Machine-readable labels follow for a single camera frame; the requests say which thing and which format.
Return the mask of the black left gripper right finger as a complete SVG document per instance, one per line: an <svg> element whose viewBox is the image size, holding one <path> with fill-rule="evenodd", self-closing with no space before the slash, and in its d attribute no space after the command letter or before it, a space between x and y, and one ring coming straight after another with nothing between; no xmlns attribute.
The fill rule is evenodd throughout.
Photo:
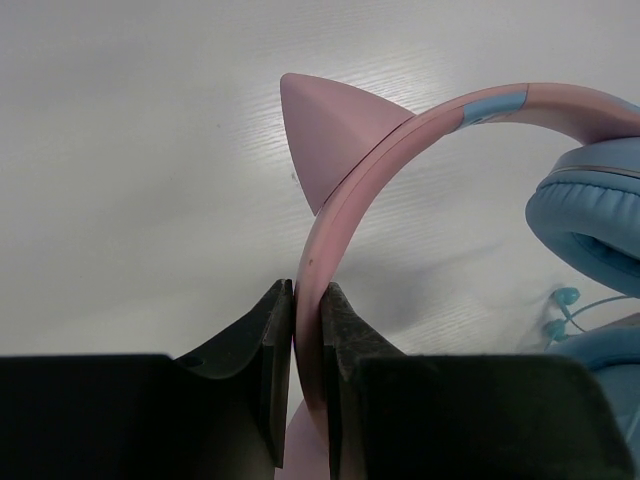
<svg viewBox="0 0 640 480"><path fill-rule="evenodd" d="M402 353L337 284L321 301L334 479L631 479L594 370L568 356Z"/></svg>

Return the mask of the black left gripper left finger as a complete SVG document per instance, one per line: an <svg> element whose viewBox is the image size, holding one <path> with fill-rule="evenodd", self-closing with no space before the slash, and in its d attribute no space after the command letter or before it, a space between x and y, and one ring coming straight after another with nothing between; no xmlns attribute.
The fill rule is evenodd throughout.
<svg viewBox="0 0 640 480"><path fill-rule="evenodd" d="M283 464L293 291L275 282L194 350L1 361L5 479L271 479Z"/></svg>

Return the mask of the pink blue cat-ear headphones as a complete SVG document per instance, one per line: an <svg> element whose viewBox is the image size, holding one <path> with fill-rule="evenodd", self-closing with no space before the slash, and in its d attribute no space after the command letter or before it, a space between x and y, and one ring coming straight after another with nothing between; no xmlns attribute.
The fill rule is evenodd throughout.
<svg viewBox="0 0 640 480"><path fill-rule="evenodd" d="M471 125L513 122L578 142L525 209L534 235L592 280L639 293L639 109L613 95L558 83L488 88L422 114L356 87L289 73L280 82L292 160L315 222L295 284L297 366L304 401L288 430L285 479L329 475L322 384L321 298L375 197L413 158Z"/></svg>

